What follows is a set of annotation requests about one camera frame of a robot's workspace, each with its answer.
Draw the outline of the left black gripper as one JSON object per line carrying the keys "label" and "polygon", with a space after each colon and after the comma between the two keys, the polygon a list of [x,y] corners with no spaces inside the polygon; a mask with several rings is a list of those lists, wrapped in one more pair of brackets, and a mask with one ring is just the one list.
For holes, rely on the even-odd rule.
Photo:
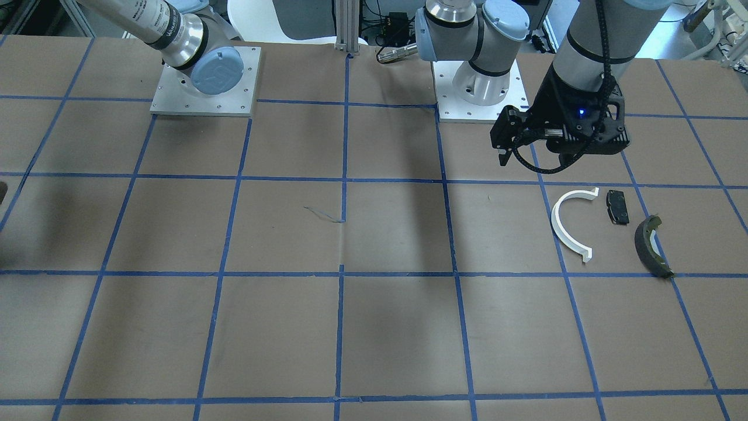
{"label": "left black gripper", "polygon": [[614,155],[628,147],[625,100],[612,67],[604,66],[595,80],[601,87],[575,88],[550,67],[527,111],[505,106],[490,130],[499,165],[506,166],[514,156],[531,167],[519,149],[537,140],[545,141],[548,151],[559,156],[561,167],[586,154]]}

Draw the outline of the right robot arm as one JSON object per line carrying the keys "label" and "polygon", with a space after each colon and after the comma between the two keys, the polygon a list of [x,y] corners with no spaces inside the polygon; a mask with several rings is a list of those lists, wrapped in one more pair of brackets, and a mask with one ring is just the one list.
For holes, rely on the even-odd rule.
{"label": "right robot arm", "polygon": [[227,92],[243,77],[243,60],[231,42],[238,32],[209,1],[80,3],[160,51],[163,62],[203,94]]}

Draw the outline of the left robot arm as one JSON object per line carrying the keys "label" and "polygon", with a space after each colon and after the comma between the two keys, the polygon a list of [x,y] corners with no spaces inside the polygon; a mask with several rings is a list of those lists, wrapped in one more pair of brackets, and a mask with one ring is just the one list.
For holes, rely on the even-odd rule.
{"label": "left robot arm", "polygon": [[[507,105],[490,130],[500,165],[515,157],[553,175],[585,155],[619,154],[631,143],[619,78],[670,7],[669,1],[582,1],[531,107]],[[529,33],[513,1],[427,1],[415,13],[425,61],[458,61],[455,86],[465,101],[496,104]]]}

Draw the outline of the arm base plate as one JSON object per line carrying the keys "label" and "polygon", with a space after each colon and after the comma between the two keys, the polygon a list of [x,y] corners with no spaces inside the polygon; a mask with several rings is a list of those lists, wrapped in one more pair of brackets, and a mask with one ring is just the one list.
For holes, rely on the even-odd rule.
{"label": "arm base plate", "polygon": [[505,106],[529,109],[516,61],[499,77],[478,74],[467,61],[433,62],[432,70],[441,122],[492,125]]}
{"label": "arm base plate", "polygon": [[259,46],[224,46],[201,58],[188,75],[166,64],[150,112],[250,118],[261,57]]}

